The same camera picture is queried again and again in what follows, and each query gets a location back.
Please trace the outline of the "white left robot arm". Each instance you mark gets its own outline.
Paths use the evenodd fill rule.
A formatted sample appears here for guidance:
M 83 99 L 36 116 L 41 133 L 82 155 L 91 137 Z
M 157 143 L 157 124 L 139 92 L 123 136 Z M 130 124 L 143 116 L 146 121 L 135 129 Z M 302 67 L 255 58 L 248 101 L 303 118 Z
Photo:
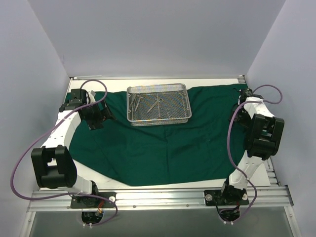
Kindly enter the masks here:
M 38 186 L 82 195 L 81 200 L 88 207 L 96 206 L 100 195 L 95 191 L 95 183 L 78 175 L 69 147 L 83 120 L 89 130 L 96 130 L 103 128 L 102 123 L 105 120 L 114 118 L 105 100 L 96 102 L 91 92 L 88 93 L 88 98 L 74 96 L 63 104 L 59 109 L 55 128 L 43 145 L 31 152 Z

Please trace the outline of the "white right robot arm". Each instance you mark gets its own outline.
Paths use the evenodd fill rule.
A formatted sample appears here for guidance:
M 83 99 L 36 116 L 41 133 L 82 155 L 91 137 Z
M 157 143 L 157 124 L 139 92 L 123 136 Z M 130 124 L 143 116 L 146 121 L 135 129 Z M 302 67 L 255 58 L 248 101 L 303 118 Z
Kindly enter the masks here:
M 273 115 L 261 96 L 240 96 L 236 110 L 232 114 L 227 135 L 227 153 L 235 170 L 228 176 L 219 198 L 223 203 L 232 203 L 237 193 L 244 191 L 257 168 L 279 149 L 285 125 L 282 118 Z M 231 154 L 231 131 L 234 122 L 241 122 L 246 128 L 244 153 L 238 164 Z

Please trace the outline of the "metal mesh instrument tray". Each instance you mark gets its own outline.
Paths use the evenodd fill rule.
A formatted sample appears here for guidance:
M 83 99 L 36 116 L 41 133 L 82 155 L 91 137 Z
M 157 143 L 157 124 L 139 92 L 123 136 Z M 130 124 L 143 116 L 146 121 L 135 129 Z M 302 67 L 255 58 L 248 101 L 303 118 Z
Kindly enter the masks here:
M 131 109 L 132 96 L 144 96 L 136 111 Z M 157 104 L 149 113 L 147 110 L 160 97 L 163 102 Z M 154 126 L 186 123 L 192 117 L 187 88 L 182 83 L 131 86 L 127 88 L 127 120 L 132 126 Z M 158 119 L 171 111 L 170 119 Z

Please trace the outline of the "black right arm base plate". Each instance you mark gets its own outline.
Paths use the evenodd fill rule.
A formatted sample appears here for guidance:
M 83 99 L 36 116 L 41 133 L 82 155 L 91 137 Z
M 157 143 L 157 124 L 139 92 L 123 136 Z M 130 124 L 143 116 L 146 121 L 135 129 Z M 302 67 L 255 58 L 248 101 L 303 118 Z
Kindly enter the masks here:
M 232 191 L 204 190 L 206 206 L 237 206 L 248 205 L 249 199 L 246 190 L 233 189 Z

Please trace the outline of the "silver forceps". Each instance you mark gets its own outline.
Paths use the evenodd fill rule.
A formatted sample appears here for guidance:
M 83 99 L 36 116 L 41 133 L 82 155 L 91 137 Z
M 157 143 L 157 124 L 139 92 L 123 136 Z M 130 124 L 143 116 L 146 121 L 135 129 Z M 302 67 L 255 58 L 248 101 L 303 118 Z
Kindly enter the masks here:
M 140 104 L 140 100 L 144 98 L 144 96 L 140 95 L 140 94 L 135 94 L 132 96 L 132 100 L 131 100 L 131 109 L 132 111 L 136 111 L 138 109 L 138 106 Z

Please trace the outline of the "silver haemostat clamp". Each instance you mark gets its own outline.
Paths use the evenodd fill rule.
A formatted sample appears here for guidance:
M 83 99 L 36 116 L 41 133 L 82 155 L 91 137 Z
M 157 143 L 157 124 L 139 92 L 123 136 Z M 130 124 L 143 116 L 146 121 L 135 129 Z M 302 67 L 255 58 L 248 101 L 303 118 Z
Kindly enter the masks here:
M 158 117 L 158 119 L 170 119 L 171 111 L 166 112 L 165 114 Z

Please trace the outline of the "green surgical cloth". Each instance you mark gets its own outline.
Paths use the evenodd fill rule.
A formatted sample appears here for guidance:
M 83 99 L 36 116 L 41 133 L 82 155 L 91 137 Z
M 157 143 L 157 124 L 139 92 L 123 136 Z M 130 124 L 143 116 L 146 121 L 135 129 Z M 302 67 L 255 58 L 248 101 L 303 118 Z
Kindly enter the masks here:
M 72 158 L 131 186 L 196 182 L 227 178 L 234 170 L 227 153 L 232 107 L 242 84 L 188 90 L 192 117 L 187 123 L 134 127 L 126 118 L 126 93 L 97 92 L 116 120 L 89 130 L 82 122 L 70 144 Z M 231 154 L 235 164 L 244 153 L 244 129 L 234 124 Z

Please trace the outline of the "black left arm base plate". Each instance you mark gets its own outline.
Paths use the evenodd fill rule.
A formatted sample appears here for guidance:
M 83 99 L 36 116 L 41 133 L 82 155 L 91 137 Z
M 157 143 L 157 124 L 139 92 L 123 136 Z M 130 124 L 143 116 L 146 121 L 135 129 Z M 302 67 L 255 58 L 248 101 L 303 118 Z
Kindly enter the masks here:
M 116 192 L 100 192 L 99 197 L 106 198 L 112 202 L 116 202 Z M 114 208 L 114 205 L 109 201 L 104 201 L 98 197 L 87 196 L 72 196 L 70 208 L 72 209 L 85 209 L 85 208 Z

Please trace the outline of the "aluminium frame rail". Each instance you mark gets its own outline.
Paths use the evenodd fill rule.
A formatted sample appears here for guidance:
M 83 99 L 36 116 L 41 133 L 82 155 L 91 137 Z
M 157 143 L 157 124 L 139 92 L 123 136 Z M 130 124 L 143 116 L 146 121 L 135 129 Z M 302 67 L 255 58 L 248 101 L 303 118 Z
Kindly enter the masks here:
M 115 190 L 119 211 L 127 210 L 174 210 L 210 209 L 205 204 L 204 188 L 198 189 L 151 189 Z M 293 202 L 287 187 L 271 186 L 257 189 L 256 207 L 288 207 Z M 31 201 L 27 211 L 96 211 L 97 208 L 71 208 L 69 195 Z

